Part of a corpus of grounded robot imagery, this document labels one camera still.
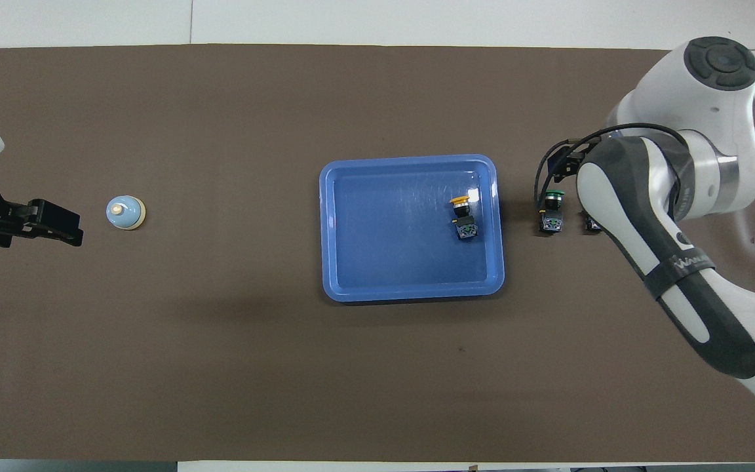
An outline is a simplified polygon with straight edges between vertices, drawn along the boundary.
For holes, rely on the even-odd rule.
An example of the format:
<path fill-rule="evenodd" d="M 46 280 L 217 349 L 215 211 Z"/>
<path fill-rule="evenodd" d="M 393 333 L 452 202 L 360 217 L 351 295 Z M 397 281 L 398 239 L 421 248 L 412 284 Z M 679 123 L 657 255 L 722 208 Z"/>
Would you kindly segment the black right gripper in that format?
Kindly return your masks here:
<path fill-rule="evenodd" d="M 551 150 L 552 180 L 563 180 L 578 173 L 581 162 L 591 151 L 591 143 L 577 145 L 578 140 L 564 140 L 555 144 Z"/>

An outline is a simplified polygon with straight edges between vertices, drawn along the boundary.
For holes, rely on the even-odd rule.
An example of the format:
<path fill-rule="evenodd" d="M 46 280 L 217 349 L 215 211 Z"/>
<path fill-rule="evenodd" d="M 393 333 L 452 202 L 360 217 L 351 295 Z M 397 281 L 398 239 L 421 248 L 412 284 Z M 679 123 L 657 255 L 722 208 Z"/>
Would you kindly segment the green push button switch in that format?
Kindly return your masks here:
<path fill-rule="evenodd" d="M 537 214 L 539 215 L 539 224 L 537 229 L 544 234 L 557 234 L 562 231 L 564 223 L 564 213 L 562 204 L 566 192 L 560 190 L 546 191 L 541 200 Z"/>

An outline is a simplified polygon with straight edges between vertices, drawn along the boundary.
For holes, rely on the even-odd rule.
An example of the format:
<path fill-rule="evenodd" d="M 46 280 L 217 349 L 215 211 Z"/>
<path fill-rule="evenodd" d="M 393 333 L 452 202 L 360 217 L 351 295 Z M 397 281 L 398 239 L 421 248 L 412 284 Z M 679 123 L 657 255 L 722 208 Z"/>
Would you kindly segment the yellow push button switch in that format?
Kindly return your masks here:
<path fill-rule="evenodd" d="M 471 212 L 469 196 L 458 196 L 450 199 L 450 206 L 454 212 L 452 224 L 455 228 L 456 237 L 459 240 L 473 239 L 479 234 L 476 218 Z"/>

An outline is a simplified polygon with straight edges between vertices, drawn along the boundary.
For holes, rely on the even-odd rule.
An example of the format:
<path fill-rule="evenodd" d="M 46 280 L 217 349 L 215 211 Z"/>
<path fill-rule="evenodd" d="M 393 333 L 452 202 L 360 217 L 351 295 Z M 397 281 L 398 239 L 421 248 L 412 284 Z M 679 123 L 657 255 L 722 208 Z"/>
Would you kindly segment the light blue service bell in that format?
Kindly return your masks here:
<path fill-rule="evenodd" d="M 147 209 L 144 202 L 135 196 L 116 196 L 108 201 L 106 216 L 113 227 L 132 231 L 145 222 Z"/>

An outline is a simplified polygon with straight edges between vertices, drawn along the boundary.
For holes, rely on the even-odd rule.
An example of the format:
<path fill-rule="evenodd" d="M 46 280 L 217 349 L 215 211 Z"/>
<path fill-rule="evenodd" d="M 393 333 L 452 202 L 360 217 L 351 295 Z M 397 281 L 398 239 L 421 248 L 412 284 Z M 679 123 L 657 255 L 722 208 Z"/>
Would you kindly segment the blue plastic tray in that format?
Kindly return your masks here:
<path fill-rule="evenodd" d="M 469 196 L 476 238 L 450 199 Z M 479 153 L 332 161 L 319 176 L 322 283 L 337 302 L 472 298 L 505 281 L 497 170 Z"/>

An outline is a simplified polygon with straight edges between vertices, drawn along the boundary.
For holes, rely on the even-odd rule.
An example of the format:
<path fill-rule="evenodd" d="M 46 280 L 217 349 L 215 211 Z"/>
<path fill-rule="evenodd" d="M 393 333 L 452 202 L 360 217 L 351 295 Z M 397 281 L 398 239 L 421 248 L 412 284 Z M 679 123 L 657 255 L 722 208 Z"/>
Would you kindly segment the brown table mat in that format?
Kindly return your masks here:
<path fill-rule="evenodd" d="M 81 247 L 0 248 L 0 459 L 755 462 L 755 396 L 605 235 L 537 235 L 532 179 L 661 50 L 179 45 L 0 50 L 0 191 Z M 505 282 L 343 305 L 336 159 L 482 153 Z M 109 224 L 135 196 L 145 222 Z"/>

